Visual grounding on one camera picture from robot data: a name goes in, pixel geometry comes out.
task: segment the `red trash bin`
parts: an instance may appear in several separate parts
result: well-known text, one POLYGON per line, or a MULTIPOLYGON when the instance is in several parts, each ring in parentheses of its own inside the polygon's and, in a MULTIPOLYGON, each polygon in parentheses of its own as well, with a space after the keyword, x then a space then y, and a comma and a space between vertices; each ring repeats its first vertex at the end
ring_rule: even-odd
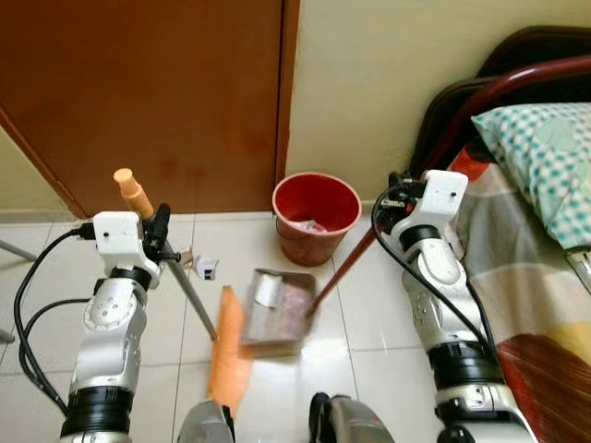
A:
POLYGON ((332 175, 290 175, 275 187, 272 204, 277 214, 281 249, 294 263, 318 266, 327 261, 361 216, 355 190, 332 175), (315 221, 326 232, 306 230, 291 222, 315 221))

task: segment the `brown door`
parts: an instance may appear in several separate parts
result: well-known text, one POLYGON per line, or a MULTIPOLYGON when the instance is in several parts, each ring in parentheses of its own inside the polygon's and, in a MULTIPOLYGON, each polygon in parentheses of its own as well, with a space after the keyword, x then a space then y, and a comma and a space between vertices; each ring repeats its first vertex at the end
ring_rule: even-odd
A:
POLYGON ((0 5, 2 123, 78 214, 123 166, 173 212, 270 207, 281 0, 0 5))

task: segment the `wall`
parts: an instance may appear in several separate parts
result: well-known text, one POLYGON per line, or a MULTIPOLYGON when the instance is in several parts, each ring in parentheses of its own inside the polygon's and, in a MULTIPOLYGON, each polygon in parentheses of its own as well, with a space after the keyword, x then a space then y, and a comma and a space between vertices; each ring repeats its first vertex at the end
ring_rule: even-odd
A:
POLYGON ((410 161, 430 100, 512 32, 591 26, 589 0, 301 0, 289 174, 336 174, 362 199, 410 161))
POLYGON ((0 212, 64 211, 66 205, 0 126, 0 212))

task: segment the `orange handle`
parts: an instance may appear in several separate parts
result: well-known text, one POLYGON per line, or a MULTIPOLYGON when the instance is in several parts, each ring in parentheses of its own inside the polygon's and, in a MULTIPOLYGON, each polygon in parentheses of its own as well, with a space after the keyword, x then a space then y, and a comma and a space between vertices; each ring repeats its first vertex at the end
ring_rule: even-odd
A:
POLYGON ((126 201, 131 210, 139 212, 139 215, 144 220, 154 215, 154 208, 130 169, 122 168, 116 170, 113 178, 119 184, 121 197, 123 197, 123 200, 126 201))

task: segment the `green checkered pillowcase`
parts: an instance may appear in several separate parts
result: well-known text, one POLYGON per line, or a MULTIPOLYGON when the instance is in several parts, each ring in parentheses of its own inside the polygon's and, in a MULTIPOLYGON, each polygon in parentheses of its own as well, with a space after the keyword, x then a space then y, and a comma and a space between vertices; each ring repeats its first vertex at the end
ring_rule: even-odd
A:
POLYGON ((591 103, 503 106, 472 121, 562 248, 591 245, 591 103))

